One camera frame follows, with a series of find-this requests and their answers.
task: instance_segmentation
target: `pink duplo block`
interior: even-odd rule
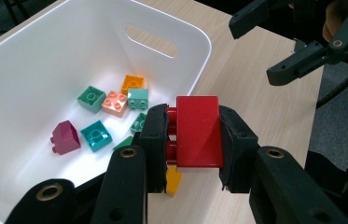
[[[116,91],[109,92],[102,103],[104,112],[119,118],[123,116],[127,107],[127,96]]]
[[[55,147],[52,148],[52,151],[60,155],[80,148],[77,130],[69,120],[57,125],[52,132],[50,141],[55,145]]]

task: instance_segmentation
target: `wooden table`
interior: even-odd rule
[[[192,0],[140,2],[196,25],[211,39],[212,54],[194,95],[217,95],[221,105],[235,109],[245,120],[261,146],[281,147],[304,165],[322,69],[286,86],[273,87],[266,70],[291,54],[293,41],[261,28],[234,40],[228,26],[230,15]],[[0,41],[22,26],[0,37]],[[218,170],[184,174],[173,198],[149,194],[149,223],[255,222],[248,195],[230,194],[221,188]]]

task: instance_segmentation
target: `red lego duplo block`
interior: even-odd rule
[[[55,147],[52,148],[52,151],[60,155],[80,148],[77,130],[69,120],[57,125],[52,132],[50,141],[55,145]]]
[[[216,96],[176,98],[176,165],[188,168],[223,167]]]
[[[127,109],[127,96],[119,92],[111,91],[102,103],[104,112],[121,118]]]

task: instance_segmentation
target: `duplo block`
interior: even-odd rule
[[[148,109],[148,89],[129,89],[128,104],[131,110]]]
[[[124,95],[128,95],[129,89],[140,89],[145,86],[145,78],[144,77],[136,77],[127,75],[124,78],[123,84],[121,86],[121,93]]]
[[[130,127],[131,133],[135,134],[136,132],[141,132],[142,128],[144,127],[145,120],[146,120],[146,114],[140,113]]]
[[[55,145],[52,148],[52,151],[60,155],[80,148],[77,130],[69,120],[61,122],[57,125],[52,132],[50,141]]]
[[[128,136],[126,139],[124,139],[122,142],[120,142],[117,146],[113,147],[113,150],[116,150],[120,147],[130,146],[132,143],[132,140],[133,140],[133,137]]]
[[[93,152],[98,151],[102,147],[112,142],[112,135],[107,131],[103,123],[98,120],[89,127],[80,131],[84,139],[86,139]]]
[[[102,104],[104,112],[119,118],[123,116],[127,107],[127,96],[115,91],[110,91]]]
[[[77,97],[77,101],[86,109],[97,113],[101,109],[102,102],[105,98],[106,94],[104,91],[89,86],[79,97]]]
[[[176,97],[176,166],[179,169],[223,167],[216,96]]]
[[[178,173],[176,166],[168,166],[167,171],[167,194],[173,197],[179,189],[180,181],[182,180],[182,173]]]

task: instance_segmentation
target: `metal bolt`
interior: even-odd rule
[[[130,157],[134,157],[137,153],[138,151],[136,151],[136,149],[125,148],[120,151],[120,156],[123,158],[130,158]]]
[[[59,183],[47,185],[37,192],[36,198],[46,202],[57,198],[63,192],[63,186]]]
[[[342,46],[342,41],[340,41],[340,40],[335,40],[335,41],[333,42],[333,46],[336,47],[336,48],[341,47],[341,46]]]
[[[284,153],[282,153],[281,151],[277,150],[277,149],[269,149],[267,150],[267,155],[269,155],[270,157],[273,157],[275,159],[282,159],[285,155]]]

